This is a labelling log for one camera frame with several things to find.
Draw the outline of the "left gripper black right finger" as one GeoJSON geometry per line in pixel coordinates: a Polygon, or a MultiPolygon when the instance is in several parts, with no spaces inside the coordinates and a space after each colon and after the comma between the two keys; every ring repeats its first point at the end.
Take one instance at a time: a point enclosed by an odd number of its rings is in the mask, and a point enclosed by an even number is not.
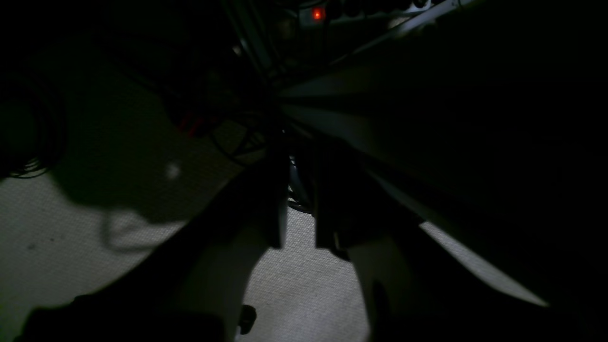
{"type": "Polygon", "coordinates": [[[340,144],[311,153],[317,247],[352,262],[372,342],[607,340],[607,282],[582,257],[376,171],[340,144]]]}

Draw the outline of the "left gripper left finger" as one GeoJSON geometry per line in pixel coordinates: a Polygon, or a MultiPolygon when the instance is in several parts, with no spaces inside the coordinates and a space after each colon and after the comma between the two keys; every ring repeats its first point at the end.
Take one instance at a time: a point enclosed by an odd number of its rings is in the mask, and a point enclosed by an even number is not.
{"type": "Polygon", "coordinates": [[[286,235],[284,146],[117,281],[66,305],[36,309],[18,342],[232,342],[260,258],[286,235]]]}

